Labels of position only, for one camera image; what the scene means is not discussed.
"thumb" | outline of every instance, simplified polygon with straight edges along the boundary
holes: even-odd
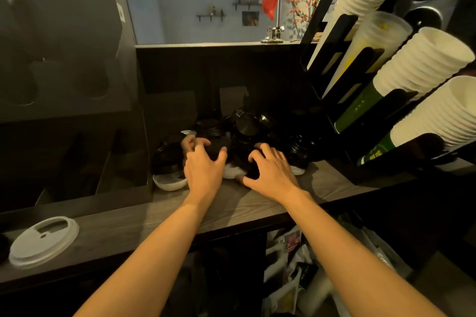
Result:
[[[253,186],[255,185],[257,180],[248,178],[246,176],[236,176],[235,179],[240,182],[241,184],[247,186],[248,188],[253,189]]]
[[[221,167],[224,167],[227,161],[227,156],[227,147],[221,147],[220,152],[218,153],[218,158],[215,163],[220,165]]]

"forearm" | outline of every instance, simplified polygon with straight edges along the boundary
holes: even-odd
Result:
[[[286,201],[285,208],[306,235],[354,317],[444,316],[342,228],[307,192],[295,190]]]
[[[159,316],[212,199],[189,194],[75,317]]]

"framed picture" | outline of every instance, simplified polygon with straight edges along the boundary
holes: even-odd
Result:
[[[241,12],[243,26],[258,26],[259,12]]]

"left hand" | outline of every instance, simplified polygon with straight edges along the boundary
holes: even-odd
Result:
[[[204,147],[204,145],[210,145],[210,141],[204,138],[191,137],[195,136],[187,136],[182,141],[182,148],[187,157],[184,172],[188,179],[190,194],[213,198],[217,194],[223,178],[227,148],[223,147],[217,160],[212,161]]]

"wooden counter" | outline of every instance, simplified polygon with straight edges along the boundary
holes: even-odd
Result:
[[[353,185],[325,161],[311,164],[298,181],[303,189],[311,192],[317,203],[376,189]],[[187,188],[176,192],[155,189],[151,203],[75,218],[80,225],[80,233],[66,251],[32,269],[14,269],[9,263],[4,263],[0,266],[0,283],[132,251],[181,205],[188,192]],[[284,212],[285,209],[277,202],[235,181],[223,180],[199,234]],[[9,232],[7,236],[13,239],[22,231]]]

